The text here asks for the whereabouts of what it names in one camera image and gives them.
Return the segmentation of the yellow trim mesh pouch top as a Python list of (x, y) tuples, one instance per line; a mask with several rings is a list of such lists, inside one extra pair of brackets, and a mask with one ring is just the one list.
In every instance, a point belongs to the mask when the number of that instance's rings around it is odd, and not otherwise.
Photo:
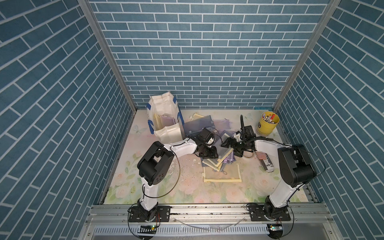
[(154, 114), (153, 118), (155, 131), (161, 130), (163, 128), (161, 117), (158, 114)]

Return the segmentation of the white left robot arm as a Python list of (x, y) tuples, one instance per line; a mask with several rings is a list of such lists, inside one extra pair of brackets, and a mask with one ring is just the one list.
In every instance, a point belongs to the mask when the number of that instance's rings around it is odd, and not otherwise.
[(157, 208), (158, 198), (164, 197), (158, 195), (158, 184), (167, 175), (173, 159), (179, 160), (180, 157), (191, 154), (196, 154), (199, 158), (217, 159), (215, 141), (215, 134), (204, 128), (198, 134), (187, 136), (180, 142), (152, 143), (137, 165), (143, 184), (139, 206), (148, 212)]

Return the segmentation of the purple trim mesh pouch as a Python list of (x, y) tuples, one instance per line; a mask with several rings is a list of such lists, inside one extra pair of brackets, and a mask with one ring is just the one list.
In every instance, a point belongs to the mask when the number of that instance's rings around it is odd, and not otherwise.
[(176, 120), (171, 116), (161, 115), (161, 120), (163, 127), (170, 127), (176, 124)]

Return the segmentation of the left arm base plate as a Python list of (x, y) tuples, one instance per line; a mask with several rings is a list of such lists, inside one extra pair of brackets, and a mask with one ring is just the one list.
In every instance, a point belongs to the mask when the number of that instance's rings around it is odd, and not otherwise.
[(170, 206), (155, 206), (153, 209), (147, 211), (141, 204), (139, 204), (139, 206), (133, 206), (128, 210), (129, 222), (169, 222), (170, 212)]

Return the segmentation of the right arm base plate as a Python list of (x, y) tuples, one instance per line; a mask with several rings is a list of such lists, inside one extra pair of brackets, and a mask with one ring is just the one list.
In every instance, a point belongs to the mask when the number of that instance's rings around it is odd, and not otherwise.
[(250, 214), (252, 222), (261, 221), (290, 221), (291, 216), (288, 211), (288, 207), (275, 208), (273, 205), (265, 203), (263, 206), (256, 203), (246, 205), (246, 210)]

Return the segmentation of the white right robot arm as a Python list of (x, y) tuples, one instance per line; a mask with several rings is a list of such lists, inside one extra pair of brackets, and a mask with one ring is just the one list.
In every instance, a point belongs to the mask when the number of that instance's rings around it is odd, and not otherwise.
[(221, 146), (232, 148), (238, 157), (244, 152), (266, 154), (270, 159), (266, 165), (279, 168), (281, 180), (266, 197), (263, 207), (264, 216), (271, 221), (286, 214), (294, 194), (317, 176), (313, 161), (303, 145), (285, 145), (271, 138), (256, 136), (251, 126), (241, 127), (232, 137), (226, 138)]

